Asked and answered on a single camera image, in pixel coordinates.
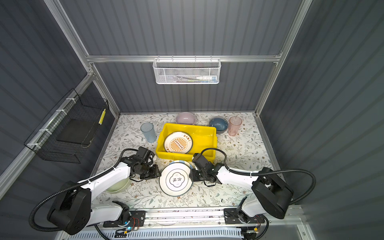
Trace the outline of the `yellow tag on basket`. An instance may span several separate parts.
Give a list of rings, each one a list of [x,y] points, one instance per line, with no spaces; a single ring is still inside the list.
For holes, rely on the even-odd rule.
[[[99,118],[99,121],[98,121],[98,124],[99,124],[99,125],[102,125],[102,124],[103,124],[105,115],[106,115],[106,109],[104,109],[104,110],[102,111],[101,115],[100,115],[100,118]]]

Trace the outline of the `yellow plastic bin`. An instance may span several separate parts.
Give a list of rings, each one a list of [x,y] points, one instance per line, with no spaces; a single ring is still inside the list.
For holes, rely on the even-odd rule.
[[[165,138],[174,132],[185,132],[193,139],[193,147],[187,154],[168,153],[164,148]],[[156,155],[160,159],[165,160],[183,160],[191,161],[193,155],[206,150],[203,155],[205,158],[213,162],[216,157],[216,152],[212,148],[217,147],[217,130],[214,127],[195,126],[195,125],[180,125],[166,123],[161,131],[156,148]]]

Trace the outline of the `light green bowl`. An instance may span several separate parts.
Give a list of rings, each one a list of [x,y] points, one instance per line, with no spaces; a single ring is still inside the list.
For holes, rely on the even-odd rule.
[[[124,191],[130,185],[130,178],[123,179],[106,189],[107,193],[117,194]]]

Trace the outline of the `dark blue bowl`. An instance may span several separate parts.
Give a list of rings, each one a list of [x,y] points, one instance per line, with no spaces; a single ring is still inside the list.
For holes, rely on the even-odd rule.
[[[217,117],[209,121],[209,126],[216,128],[217,134],[223,134],[228,129],[229,123],[227,120]]]

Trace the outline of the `white marker in basket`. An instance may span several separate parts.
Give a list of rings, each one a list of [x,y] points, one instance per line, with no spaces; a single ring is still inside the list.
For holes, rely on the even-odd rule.
[[[202,81],[205,83],[216,83],[217,76],[198,76],[196,77],[197,81]]]

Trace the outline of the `orange sunburst plate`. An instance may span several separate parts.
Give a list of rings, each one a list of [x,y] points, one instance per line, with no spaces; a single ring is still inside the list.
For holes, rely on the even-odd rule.
[[[192,137],[185,132],[174,132],[164,141],[164,148],[168,153],[187,154],[193,147]]]

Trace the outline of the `floral table mat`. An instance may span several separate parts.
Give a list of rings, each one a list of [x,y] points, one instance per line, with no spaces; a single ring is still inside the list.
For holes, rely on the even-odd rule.
[[[145,147],[155,151],[157,143],[151,144],[146,141],[140,130],[141,125],[153,124],[156,135],[159,135],[164,124],[175,123],[176,116],[176,114],[121,115],[97,172],[100,173],[114,165],[123,149]],[[207,126],[215,117],[229,120],[234,116],[240,117],[243,121],[236,136],[230,136],[228,133],[218,135],[218,148],[227,154],[228,165],[249,171],[260,170],[263,167],[271,168],[272,164],[253,113],[195,114],[196,124],[199,126]],[[170,197],[160,189],[159,181],[154,179],[139,183],[130,181],[123,191],[116,194],[103,192],[93,203],[104,205],[112,201],[120,201],[136,209],[230,207],[238,205],[242,198],[250,193],[247,189],[233,185],[217,185],[208,188],[202,182],[198,182],[194,183],[186,194]]]

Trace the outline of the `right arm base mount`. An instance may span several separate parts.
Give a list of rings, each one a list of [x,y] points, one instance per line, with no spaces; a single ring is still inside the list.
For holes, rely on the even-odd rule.
[[[249,217],[242,211],[238,211],[237,208],[225,208],[223,209],[225,223],[227,225],[235,224],[264,224],[266,221],[261,215]]]

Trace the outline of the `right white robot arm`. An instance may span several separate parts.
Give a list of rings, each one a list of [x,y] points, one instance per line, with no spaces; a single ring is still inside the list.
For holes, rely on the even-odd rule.
[[[263,168],[260,173],[266,176],[240,175],[230,172],[224,164],[213,165],[202,154],[194,154],[193,164],[196,169],[190,177],[194,181],[210,183],[209,187],[217,184],[234,185],[252,191],[244,197],[236,209],[237,218],[242,223],[248,223],[251,218],[265,213],[276,219],[284,219],[294,191],[289,185],[269,168]]]

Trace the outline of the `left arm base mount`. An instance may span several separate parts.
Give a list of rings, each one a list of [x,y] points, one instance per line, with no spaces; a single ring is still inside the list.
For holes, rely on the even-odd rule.
[[[139,228],[144,225],[146,211],[124,212],[116,221],[107,221],[103,223],[104,228]]]

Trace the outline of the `white plate black emblem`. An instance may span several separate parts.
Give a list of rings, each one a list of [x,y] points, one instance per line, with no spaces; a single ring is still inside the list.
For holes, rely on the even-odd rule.
[[[179,197],[188,192],[193,180],[190,178],[191,167],[184,162],[172,162],[161,172],[159,184],[161,190],[168,196]]]

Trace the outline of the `blue white striped plate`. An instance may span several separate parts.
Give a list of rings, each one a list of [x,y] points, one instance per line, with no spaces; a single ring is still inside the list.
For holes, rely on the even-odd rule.
[[[184,165],[188,166],[191,170],[196,168],[195,165],[194,165],[192,162],[183,161],[183,160],[175,160],[175,161],[172,161],[172,162],[169,163],[169,165],[171,165],[171,164],[175,164],[175,163],[181,163],[181,164],[184,164]]]

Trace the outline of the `blue plastic cup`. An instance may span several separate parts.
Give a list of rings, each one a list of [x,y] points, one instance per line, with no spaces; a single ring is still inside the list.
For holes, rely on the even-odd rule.
[[[154,143],[157,139],[154,125],[152,123],[143,123],[141,131],[148,143]]]

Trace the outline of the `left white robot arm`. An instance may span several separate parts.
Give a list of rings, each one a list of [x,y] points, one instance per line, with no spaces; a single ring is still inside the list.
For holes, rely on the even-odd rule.
[[[55,197],[47,215],[48,221],[69,235],[103,222],[113,222],[122,228],[135,225],[130,208],[122,202],[92,206],[97,196],[123,180],[139,177],[142,181],[160,176],[159,168],[154,164],[154,152],[143,147],[128,157],[125,152],[123,150],[118,162],[106,171],[78,183],[64,184],[64,192]]]

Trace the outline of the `purple bowl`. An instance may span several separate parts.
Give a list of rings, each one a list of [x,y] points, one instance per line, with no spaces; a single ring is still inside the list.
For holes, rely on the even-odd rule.
[[[183,112],[177,115],[176,123],[181,125],[194,125],[196,123],[196,117],[189,112]]]

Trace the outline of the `pink plastic cup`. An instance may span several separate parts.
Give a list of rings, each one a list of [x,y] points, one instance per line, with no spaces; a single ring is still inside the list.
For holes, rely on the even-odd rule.
[[[229,120],[228,134],[230,136],[235,136],[238,133],[242,125],[242,122],[243,122],[242,119],[238,116],[231,117]]]

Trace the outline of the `aluminium front rail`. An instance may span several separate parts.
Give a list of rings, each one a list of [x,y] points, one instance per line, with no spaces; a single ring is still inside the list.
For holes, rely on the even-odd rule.
[[[168,208],[168,209],[132,209],[128,212],[128,219],[123,222],[107,216],[106,212],[91,216],[87,227],[100,224],[103,228],[123,228],[125,226],[145,228],[181,227],[181,228],[207,228],[207,227],[259,227],[267,222],[270,225],[297,225],[305,221],[301,206],[290,206],[284,219],[277,219],[269,214],[248,217],[242,221],[238,217],[236,208],[229,207],[196,207],[196,208]]]

